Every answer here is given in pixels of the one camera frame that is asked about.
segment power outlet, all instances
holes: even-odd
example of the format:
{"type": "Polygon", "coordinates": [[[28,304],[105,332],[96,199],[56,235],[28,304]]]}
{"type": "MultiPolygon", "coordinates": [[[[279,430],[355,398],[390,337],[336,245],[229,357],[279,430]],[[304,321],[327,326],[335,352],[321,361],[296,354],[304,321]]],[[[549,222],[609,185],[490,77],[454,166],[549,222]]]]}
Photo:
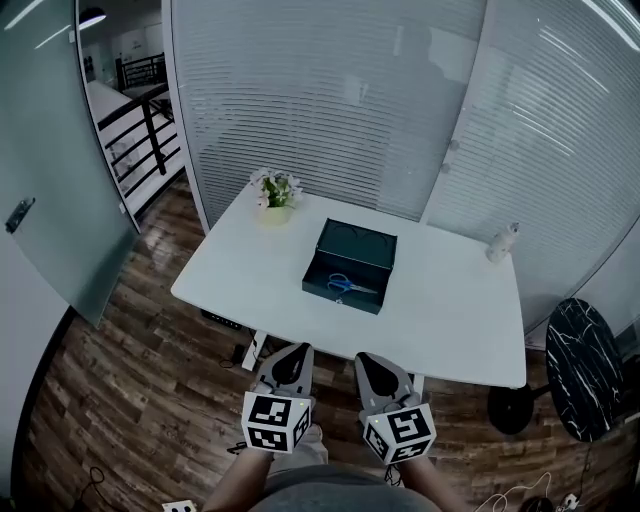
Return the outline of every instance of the power outlet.
{"type": "Polygon", "coordinates": [[[164,512],[197,512],[196,506],[191,500],[174,501],[173,503],[163,503],[164,512]]]}
{"type": "Polygon", "coordinates": [[[208,311],[205,311],[204,309],[200,310],[200,313],[202,313],[202,316],[207,318],[208,320],[213,320],[214,322],[218,322],[219,324],[222,324],[226,327],[230,327],[231,329],[235,330],[235,331],[239,331],[240,329],[242,329],[242,326],[232,320],[227,320],[224,317],[218,316],[214,313],[209,313],[208,311]]]}

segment electrical socket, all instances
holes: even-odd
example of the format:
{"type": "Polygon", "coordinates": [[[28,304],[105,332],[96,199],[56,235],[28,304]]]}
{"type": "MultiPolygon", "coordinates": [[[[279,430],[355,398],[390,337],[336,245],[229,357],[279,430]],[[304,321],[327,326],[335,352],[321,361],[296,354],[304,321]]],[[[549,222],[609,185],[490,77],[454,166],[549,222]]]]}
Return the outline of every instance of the electrical socket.
{"type": "Polygon", "coordinates": [[[578,498],[573,493],[567,494],[562,500],[562,507],[564,510],[575,510],[578,506],[578,498]]]}
{"type": "Polygon", "coordinates": [[[173,503],[163,503],[164,512],[197,512],[196,506],[191,500],[174,501],[173,503]]]}
{"type": "Polygon", "coordinates": [[[234,331],[239,331],[240,329],[242,329],[242,326],[239,323],[227,320],[226,318],[218,316],[214,313],[209,313],[204,309],[201,309],[200,313],[202,313],[202,316],[207,318],[208,320],[213,320],[214,322],[218,322],[219,324],[222,324],[226,327],[230,327],[234,331]]]}

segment dark green box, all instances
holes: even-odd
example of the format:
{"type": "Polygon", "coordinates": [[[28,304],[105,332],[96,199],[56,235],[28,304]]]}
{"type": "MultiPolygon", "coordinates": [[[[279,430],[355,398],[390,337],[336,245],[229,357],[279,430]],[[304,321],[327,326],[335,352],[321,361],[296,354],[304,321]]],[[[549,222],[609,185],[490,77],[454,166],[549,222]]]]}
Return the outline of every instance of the dark green box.
{"type": "Polygon", "coordinates": [[[397,241],[396,236],[327,219],[302,279],[302,289],[377,315],[393,270],[397,241]],[[329,276],[336,273],[376,293],[356,290],[340,293],[329,288],[329,276]]]}

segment door handle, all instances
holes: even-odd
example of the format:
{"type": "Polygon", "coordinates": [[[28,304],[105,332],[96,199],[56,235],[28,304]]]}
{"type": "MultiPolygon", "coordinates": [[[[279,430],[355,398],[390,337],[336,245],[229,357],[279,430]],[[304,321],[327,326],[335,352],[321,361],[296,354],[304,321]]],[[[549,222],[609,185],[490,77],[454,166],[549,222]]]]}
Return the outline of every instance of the door handle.
{"type": "Polygon", "coordinates": [[[7,233],[13,235],[16,232],[18,226],[20,226],[20,223],[26,217],[27,213],[35,202],[36,198],[34,197],[32,199],[23,199],[18,203],[18,206],[14,208],[13,213],[9,216],[9,220],[4,223],[4,227],[7,230],[7,233]]]}

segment flower pot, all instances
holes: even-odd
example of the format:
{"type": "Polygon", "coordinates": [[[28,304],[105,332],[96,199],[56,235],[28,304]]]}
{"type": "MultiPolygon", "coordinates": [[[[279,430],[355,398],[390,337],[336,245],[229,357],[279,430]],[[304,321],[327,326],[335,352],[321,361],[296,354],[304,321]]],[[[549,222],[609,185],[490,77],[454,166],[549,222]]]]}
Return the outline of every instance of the flower pot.
{"type": "Polygon", "coordinates": [[[293,208],[291,206],[270,206],[260,210],[260,223],[265,226],[280,226],[286,224],[291,218],[293,208]]]}

